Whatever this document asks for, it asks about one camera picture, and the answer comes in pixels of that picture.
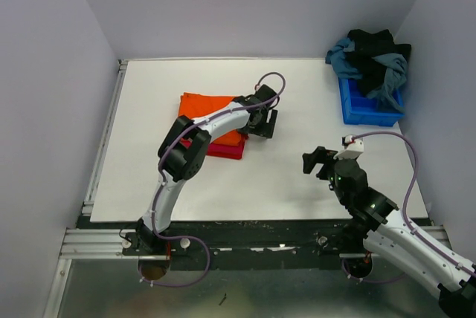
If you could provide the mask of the pink t shirt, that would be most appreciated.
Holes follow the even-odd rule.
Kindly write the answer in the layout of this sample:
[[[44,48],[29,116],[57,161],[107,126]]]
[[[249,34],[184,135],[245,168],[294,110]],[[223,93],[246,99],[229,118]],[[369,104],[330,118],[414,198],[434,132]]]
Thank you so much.
[[[207,156],[231,160],[241,160],[245,150],[246,140],[247,137],[242,137],[237,146],[211,143],[207,150]]]

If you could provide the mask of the orange t shirt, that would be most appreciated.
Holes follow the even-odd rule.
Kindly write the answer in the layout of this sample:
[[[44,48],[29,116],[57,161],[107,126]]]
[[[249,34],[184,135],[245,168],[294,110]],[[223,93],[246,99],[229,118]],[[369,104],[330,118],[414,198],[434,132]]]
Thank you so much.
[[[194,93],[183,93],[178,108],[178,116],[187,116],[190,119],[204,117],[221,108],[226,107],[234,96],[208,96]],[[218,137],[213,143],[223,146],[238,146],[243,143],[246,136],[233,130]]]

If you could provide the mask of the grey blue t shirt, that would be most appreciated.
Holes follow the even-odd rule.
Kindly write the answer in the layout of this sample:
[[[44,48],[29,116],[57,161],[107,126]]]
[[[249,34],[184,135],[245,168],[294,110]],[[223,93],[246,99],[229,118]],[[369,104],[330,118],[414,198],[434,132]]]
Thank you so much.
[[[383,83],[370,91],[366,98],[375,99],[380,105],[392,108],[400,114],[404,113],[404,107],[400,105],[393,93],[399,90],[407,81],[408,62],[400,53],[386,53],[373,57],[373,60],[385,66]]]

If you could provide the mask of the black t shirt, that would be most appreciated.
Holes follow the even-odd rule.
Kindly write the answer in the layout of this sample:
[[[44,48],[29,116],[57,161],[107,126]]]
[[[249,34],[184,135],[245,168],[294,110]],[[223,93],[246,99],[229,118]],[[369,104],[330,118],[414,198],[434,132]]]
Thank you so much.
[[[346,60],[361,74],[361,79],[356,82],[358,90],[366,97],[384,83],[387,66],[376,60],[376,57],[394,53],[408,62],[411,56],[412,45],[396,44],[388,29],[377,33],[354,29],[347,37],[354,42],[354,50],[347,53]]]

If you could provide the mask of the teal blue t shirt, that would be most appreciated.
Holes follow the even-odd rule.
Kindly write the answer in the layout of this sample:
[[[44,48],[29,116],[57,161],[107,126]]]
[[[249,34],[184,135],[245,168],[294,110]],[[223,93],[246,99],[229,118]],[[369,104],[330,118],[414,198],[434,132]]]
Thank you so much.
[[[341,79],[361,80],[361,72],[347,61],[347,54],[355,50],[355,42],[348,37],[340,39],[326,54],[325,63],[332,66]]]

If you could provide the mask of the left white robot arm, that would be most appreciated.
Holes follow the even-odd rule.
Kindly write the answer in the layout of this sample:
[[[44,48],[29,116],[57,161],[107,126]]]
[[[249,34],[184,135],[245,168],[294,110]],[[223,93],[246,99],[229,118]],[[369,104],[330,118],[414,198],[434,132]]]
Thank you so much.
[[[280,91],[258,84],[255,92],[238,96],[201,117],[183,114],[176,118],[158,149],[159,181],[151,204],[138,221],[135,233],[139,247],[155,255],[165,241],[187,239],[204,242],[189,235],[167,237],[162,233],[171,224],[171,215],[188,180],[193,178],[205,161],[215,140],[231,133],[252,134],[269,139],[274,133]]]

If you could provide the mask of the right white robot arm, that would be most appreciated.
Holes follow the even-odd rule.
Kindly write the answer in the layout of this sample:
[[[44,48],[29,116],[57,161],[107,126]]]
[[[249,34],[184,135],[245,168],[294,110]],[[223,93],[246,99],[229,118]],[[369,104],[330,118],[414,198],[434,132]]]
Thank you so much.
[[[338,241],[341,249],[381,256],[436,297],[448,317],[474,317],[475,263],[405,219],[397,204],[371,188],[357,162],[360,154],[319,146],[302,156],[303,172],[320,165],[317,178],[328,182],[351,216]]]

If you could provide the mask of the blue plastic bin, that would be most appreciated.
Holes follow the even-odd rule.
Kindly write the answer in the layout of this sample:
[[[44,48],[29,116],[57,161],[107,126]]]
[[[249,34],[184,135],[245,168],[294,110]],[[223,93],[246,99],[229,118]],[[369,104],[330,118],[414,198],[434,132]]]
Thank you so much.
[[[404,114],[361,95],[355,80],[338,79],[343,121],[347,125],[393,127]]]

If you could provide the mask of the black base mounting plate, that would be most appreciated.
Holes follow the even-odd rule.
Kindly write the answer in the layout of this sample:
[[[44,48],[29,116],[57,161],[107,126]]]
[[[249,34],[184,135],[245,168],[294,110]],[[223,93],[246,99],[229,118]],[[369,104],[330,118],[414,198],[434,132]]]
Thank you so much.
[[[283,221],[174,221],[164,236],[189,235],[197,241],[165,241],[160,251],[139,247],[135,229],[138,222],[77,224],[77,229],[109,227],[115,224],[122,239],[122,259],[136,259],[144,267],[171,270],[337,270],[346,259],[351,267],[368,274],[376,254],[366,250],[348,253],[338,243],[342,220]]]

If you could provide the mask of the aluminium frame rail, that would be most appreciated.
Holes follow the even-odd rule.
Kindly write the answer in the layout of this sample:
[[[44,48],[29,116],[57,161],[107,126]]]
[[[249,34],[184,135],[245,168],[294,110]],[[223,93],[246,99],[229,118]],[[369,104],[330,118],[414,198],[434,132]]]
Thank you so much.
[[[106,122],[97,150],[93,170],[91,172],[86,195],[83,199],[80,215],[77,224],[89,223],[103,161],[106,155],[107,146],[112,130],[116,108],[120,98],[124,77],[126,75],[128,62],[121,59],[119,61],[118,75],[115,80],[115,87],[112,93],[112,100],[106,115]],[[67,229],[63,236],[56,271],[54,274],[48,300],[44,310],[44,317],[58,317],[62,299],[68,283],[69,274],[73,261],[75,260],[97,260],[97,259],[122,259],[122,239],[118,236],[119,229],[115,224],[109,227],[100,225],[93,229]]]

